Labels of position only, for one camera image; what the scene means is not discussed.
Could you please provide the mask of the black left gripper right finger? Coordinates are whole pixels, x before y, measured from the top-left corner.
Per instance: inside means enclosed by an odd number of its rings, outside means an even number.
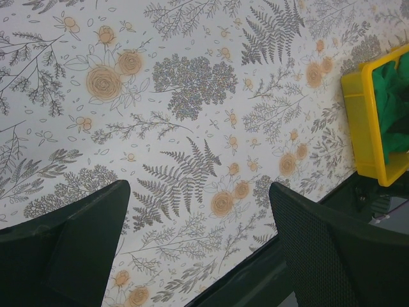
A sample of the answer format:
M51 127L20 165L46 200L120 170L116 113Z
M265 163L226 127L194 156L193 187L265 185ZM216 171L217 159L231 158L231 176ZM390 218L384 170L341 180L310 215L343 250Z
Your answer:
M408 235L274 182L270 203L299 306L408 306Z

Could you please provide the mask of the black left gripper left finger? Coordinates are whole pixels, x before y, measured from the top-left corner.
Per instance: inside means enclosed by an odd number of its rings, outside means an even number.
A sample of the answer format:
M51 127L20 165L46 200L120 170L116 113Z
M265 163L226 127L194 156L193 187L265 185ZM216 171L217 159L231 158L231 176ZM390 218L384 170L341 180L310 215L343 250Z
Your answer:
M129 198L117 180L1 230L1 306L101 306Z

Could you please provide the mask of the green t shirt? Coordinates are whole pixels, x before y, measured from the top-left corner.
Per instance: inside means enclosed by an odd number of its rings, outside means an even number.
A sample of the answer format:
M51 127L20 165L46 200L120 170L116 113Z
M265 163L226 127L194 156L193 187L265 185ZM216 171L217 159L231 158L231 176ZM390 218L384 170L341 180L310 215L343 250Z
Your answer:
M408 53L372 72L374 96L383 147L389 163L393 152L408 151Z

